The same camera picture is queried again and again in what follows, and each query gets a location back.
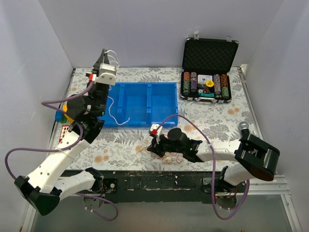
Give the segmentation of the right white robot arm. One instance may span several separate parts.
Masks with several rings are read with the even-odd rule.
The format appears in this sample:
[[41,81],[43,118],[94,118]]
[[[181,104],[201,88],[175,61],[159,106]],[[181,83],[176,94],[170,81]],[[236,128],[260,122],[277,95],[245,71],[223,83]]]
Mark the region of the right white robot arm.
[[241,138],[211,146],[202,140],[189,139],[180,128],[171,129],[167,135],[162,128],[153,124],[149,130],[152,136],[147,150],[163,157],[165,153],[181,153],[189,162],[208,162],[210,160],[227,160],[236,162],[233,166],[225,166],[219,177],[205,184],[204,191],[214,188],[216,194],[229,192],[238,184],[252,178],[273,181],[280,151],[251,134],[247,127],[241,129]]

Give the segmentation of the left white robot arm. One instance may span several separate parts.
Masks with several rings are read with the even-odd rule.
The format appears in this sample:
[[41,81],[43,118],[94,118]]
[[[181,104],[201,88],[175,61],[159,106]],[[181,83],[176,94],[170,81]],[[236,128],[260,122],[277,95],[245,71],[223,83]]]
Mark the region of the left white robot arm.
[[108,60],[103,49],[100,57],[86,76],[87,88],[63,101],[66,111],[61,113],[73,120],[58,146],[48,150],[49,156],[27,176],[18,176],[14,184],[21,195],[42,216],[51,213],[61,200],[88,190],[101,192],[103,177],[94,168],[61,180],[63,172],[83,150],[89,147],[104,125],[100,117],[106,112],[109,87],[115,84],[116,67]]

